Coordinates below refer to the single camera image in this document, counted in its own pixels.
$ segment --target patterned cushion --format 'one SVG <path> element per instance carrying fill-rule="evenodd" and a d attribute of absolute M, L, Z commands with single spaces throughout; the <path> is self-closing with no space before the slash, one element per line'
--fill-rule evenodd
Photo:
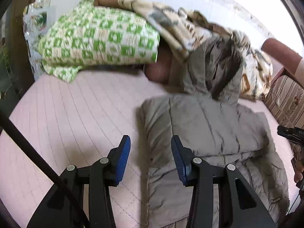
<path fill-rule="evenodd" d="M 304 128 L 304 89 L 290 77 L 279 77 L 264 103 L 280 125 Z M 291 147 L 297 156 L 300 147 L 293 143 Z"/>
<path fill-rule="evenodd" d="M 159 33 L 144 18 L 93 3 L 82 0 L 40 40 L 38 50 L 49 74 L 73 78 L 87 65 L 156 62 Z"/>

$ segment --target silver screw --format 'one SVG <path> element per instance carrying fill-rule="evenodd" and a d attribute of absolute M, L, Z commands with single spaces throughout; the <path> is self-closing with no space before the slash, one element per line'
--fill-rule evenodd
<path fill-rule="evenodd" d="M 72 171 L 75 169 L 75 166 L 70 164 L 67 168 L 66 168 L 68 171 Z"/>
<path fill-rule="evenodd" d="M 233 164 L 227 165 L 228 170 L 235 170 L 235 166 Z"/>
<path fill-rule="evenodd" d="M 202 162 L 202 159 L 200 159 L 200 158 L 194 158 L 193 162 L 196 163 L 196 164 L 200 164 Z"/>
<path fill-rule="evenodd" d="M 108 158 L 101 158 L 100 159 L 100 163 L 102 163 L 102 164 L 106 164 L 106 163 L 108 163 L 109 162 L 109 159 Z"/>

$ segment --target pillow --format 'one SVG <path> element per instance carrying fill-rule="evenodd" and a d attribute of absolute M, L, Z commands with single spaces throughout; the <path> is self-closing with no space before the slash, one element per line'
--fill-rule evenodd
<path fill-rule="evenodd" d="M 38 50 L 48 73 L 56 72 L 52 67 L 78 71 L 91 65 L 156 62 L 159 33 L 145 19 L 93 3 L 82 0 L 40 40 Z"/>

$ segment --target crumpled blanket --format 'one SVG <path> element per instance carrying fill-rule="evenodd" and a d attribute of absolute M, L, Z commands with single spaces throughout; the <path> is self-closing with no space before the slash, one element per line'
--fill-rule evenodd
<path fill-rule="evenodd" d="M 264 98 L 268 94 L 273 71 L 271 61 L 264 52 L 250 47 L 246 34 L 209 23 L 197 10 L 187 11 L 179 8 L 176 12 L 164 3 L 144 0 L 117 1 L 120 8 L 140 14 L 153 25 L 168 43 L 175 58 L 181 62 L 186 62 L 189 54 L 212 35 L 230 36 L 245 59 L 241 93 L 253 99 Z"/>
<path fill-rule="evenodd" d="M 187 94 L 145 100 L 141 116 L 149 145 L 149 227 L 184 228 L 192 188 L 180 182 L 171 137 L 208 163 L 234 164 L 275 222 L 288 209 L 288 182 L 263 113 L 238 104 L 245 58 L 230 36 L 213 36 L 193 51 L 183 68 Z M 213 225 L 218 227 L 219 199 L 214 189 Z"/>

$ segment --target brown striped cushion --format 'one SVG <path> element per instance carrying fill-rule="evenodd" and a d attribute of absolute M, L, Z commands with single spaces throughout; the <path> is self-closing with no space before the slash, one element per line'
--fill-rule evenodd
<path fill-rule="evenodd" d="M 290 77 L 280 76 L 264 103 L 280 125 L 304 128 L 304 89 Z M 291 143 L 291 147 L 297 155 L 299 146 Z"/>

